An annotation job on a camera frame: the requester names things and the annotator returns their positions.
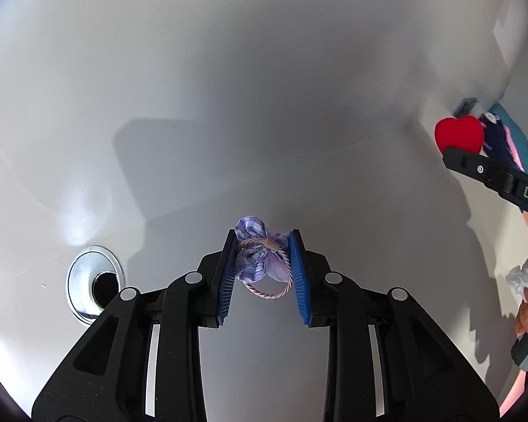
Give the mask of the teal pillow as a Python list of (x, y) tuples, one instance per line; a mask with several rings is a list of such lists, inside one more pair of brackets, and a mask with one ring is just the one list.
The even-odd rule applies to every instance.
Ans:
[(514, 145), (520, 155), (522, 165), (528, 174), (528, 137), (523, 133), (518, 124), (509, 116), (507, 110), (500, 104), (496, 103), (488, 113), (494, 113), (503, 121), (510, 130)]

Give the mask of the navy patterned blanket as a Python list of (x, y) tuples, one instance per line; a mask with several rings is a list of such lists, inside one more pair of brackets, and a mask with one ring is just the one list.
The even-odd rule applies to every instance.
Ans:
[(510, 130), (500, 117), (494, 113), (483, 113), (479, 121), (484, 129), (484, 153), (496, 162), (523, 171), (524, 167)]

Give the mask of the white plastic wrapper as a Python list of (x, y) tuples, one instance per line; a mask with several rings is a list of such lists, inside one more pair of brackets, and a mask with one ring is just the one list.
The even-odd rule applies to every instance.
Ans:
[(528, 302), (528, 263), (514, 267), (505, 278), (512, 293)]

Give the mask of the red heart plush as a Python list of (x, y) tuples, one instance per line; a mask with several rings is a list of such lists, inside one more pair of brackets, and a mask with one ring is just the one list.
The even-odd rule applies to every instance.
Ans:
[(484, 146), (484, 128), (473, 115), (447, 117), (436, 124), (434, 138), (441, 154), (449, 148), (479, 154)]

